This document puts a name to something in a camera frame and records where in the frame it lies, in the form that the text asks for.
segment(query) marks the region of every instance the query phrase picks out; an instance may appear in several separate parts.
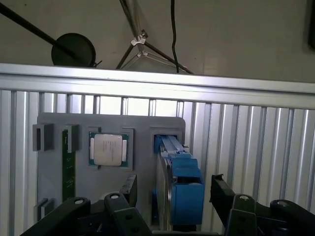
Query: metal bracket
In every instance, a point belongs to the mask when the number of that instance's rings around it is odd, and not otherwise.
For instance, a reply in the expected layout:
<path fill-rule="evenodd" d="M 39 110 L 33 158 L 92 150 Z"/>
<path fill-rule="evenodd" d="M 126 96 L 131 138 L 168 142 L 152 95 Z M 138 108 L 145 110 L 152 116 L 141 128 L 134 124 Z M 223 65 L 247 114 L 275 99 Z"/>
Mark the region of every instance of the metal bracket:
<path fill-rule="evenodd" d="M 132 46 L 136 46 L 137 44 L 144 45 L 145 42 L 146 42 L 146 37 L 144 37 L 143 35 L 139 35 L 138 38 L 134 38 L 133 40 L 131 40 L 130 44 Z"/>

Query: blue plastic bracket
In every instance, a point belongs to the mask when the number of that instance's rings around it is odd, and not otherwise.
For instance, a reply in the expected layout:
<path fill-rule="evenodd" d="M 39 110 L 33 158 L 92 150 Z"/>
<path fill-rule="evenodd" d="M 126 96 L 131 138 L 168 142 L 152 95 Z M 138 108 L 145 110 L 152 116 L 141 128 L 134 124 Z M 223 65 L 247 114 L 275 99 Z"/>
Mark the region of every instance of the blue plastic bracket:
<path fill-rule="evenodd" d="M 154 147 L 172 163 L 171 225 L 201 224 L 205 186 L 198 161 L 175 136 L 156 136 Z"/>

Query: black cable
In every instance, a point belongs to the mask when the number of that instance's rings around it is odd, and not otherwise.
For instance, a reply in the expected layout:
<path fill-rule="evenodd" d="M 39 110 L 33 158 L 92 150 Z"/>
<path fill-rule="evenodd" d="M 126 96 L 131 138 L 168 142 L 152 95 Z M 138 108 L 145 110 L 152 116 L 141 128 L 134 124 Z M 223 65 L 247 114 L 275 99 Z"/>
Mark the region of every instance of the black cable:
<path fill-rule="evenodd" d="M 175 26 L 175 0 L 171 0 L 171 21 L 172 21 L 172 30 L 173 30 L 173 43 L 172 43 L 172 52 L 175 60 L 176 65 L 176 73 L 179 73 L 179 66 L 175 51 L 175 44 L 176 44 L 176 26 Z"/>

